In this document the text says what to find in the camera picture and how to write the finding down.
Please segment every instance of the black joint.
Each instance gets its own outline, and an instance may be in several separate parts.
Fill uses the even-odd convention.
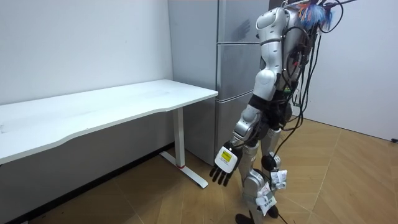
[[[276,162],[274,158],[268,154],[261,158],[261,166],[268,172],[271,172],[276,167]]]
[[[265,111],[268,107],[268,101],[253,94],[250,98],[249,105],[260,111]]]

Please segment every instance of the white desk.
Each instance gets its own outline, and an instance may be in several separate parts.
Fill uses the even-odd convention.
[[[204,188],[208,183],[185,167],[182,107],[217,94],[196,86],[157,80],[3,105],[0,106],[0,164],[100,129],[173,110],[176,159],[166,152],[161,155]]]

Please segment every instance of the silver refrigerator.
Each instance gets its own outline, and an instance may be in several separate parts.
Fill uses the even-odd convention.
[[[256,20],[268,0],[169,0],[174,80],[219,95],[184,107],[185,148],[213,165],[260,70]]]

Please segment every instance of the wooden floor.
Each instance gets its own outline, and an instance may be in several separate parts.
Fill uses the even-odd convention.
[[[398,144],[305,121],[279,155],[288,184],[277,206],[289,224],[398,223]],[[206,189],[157,156],[30,223],[234,224],[235,214],[248,214],[238,172],[222,187],[189,153],[187,165]]]

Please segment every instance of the refrigerator door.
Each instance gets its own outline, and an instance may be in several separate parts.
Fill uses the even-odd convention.
[[[242,111],[249,103],[252,93],[245,94],[239,98],[217,103],[217,128],[215,154],[223,144],[233,136],[233,130],[241,117]]]
[[[218,100],[225,101],[243,95],[254,88],[260,70],[260,46],[231,44],[218,46]]]
[[[268,4],[269,0],[220,0],[218,42],[258,42],[256,21]]]

